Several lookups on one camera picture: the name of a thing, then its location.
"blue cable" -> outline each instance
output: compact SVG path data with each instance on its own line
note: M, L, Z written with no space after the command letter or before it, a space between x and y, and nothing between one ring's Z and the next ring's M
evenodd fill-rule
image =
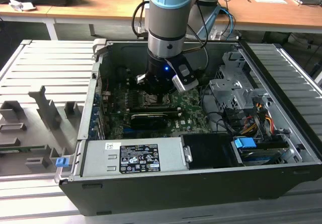
M224 11L227 14L227 16L229 17L230 22L231 22L230 32L228 34L228 37L226 38L226 40L228 40L230 35L231 35L231 33L232 33L232 29L233 29L233 19L232 19L231 14L228 11L226 11L225 9L221 9L221 10Z

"yellow wire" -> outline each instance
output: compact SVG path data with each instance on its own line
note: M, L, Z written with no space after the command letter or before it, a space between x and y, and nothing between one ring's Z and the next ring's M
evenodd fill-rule
M244 132L242 132L242 134L245 134L245 133L248 133L250 132L251 130L253 130L256 126L256 123L254 123L251 127L249 127L248 129L246 129Z

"warning label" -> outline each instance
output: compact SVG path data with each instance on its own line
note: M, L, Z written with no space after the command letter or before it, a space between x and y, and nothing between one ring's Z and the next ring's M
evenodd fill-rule
M120 146L120 173L160 171L157 144Z

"blue clip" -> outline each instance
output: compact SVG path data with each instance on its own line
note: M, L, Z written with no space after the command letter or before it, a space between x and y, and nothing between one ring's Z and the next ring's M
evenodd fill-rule
M251 137L239 137L234 142L237 148L257 147L255 141Z
M56 160L56 167L68 167L69 166L69 158L61 157Z

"desk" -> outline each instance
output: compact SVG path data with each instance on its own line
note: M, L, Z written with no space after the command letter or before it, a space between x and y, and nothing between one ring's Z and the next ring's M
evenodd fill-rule
M236 18L235 29L253 31L322 33L322 8L299 6L294 0L287 4L257 3L255 0L230 0L229 11ZM224 0L219 0L226 7ZM226 27L226 15L216 19L218 28Z
M0 5L5 21L45 23L52 40L57 40L55 23L128 25L136 6L142 0L71 0L67 7L38 6L35 11L17 12L9 5Z
M235 29L298 33L322 33L322 8L298 6L294 0L287 4L257 3L254 0L230 0L228 7L236 18ZM0 17L5 21L45 23L50 38L57 40L55 23L128 25L141 0L71 0L67 7L37 6L36 11L16 12L8 5L0 5ZM222 32L227 16L219 15L213 34Z

